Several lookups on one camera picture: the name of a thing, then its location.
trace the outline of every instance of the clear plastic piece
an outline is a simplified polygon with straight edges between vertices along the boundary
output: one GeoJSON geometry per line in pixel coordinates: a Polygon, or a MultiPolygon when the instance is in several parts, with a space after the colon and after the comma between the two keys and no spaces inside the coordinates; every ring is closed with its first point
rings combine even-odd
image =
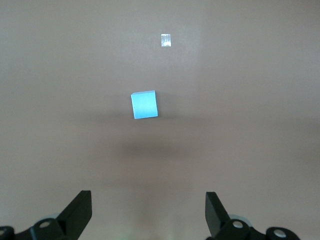
{"type": "Polygon", "coordinates": [[[171,47],[171,34],[161,34],[161,47],[171,47]]]}

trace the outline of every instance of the small transparent object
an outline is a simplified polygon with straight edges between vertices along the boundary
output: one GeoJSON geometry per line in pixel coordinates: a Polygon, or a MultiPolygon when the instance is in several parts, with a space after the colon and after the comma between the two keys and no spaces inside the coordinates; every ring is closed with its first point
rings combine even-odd
{"type": "Polygon", "coordinates": [[[171,47],[171,34],[161,34],[161,47],[171,47]]]}

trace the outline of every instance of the blue cube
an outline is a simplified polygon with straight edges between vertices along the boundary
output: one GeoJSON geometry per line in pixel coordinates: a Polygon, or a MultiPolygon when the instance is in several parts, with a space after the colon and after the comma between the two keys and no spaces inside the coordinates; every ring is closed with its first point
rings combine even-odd
{"type": "Polygon", "coordinates": [[[131,94],[134,119],[158,117],[156,91],[141,91],[131,94]]]}

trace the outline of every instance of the light blue block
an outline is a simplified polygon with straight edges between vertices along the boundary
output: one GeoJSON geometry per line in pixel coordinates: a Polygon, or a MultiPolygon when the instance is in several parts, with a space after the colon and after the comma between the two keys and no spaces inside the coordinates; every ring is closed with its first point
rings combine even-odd
{"type": "Polygon", "coordinates": [[[131,94],[134,119],[158,117],[156,91],[141,91],[131,94]]]}

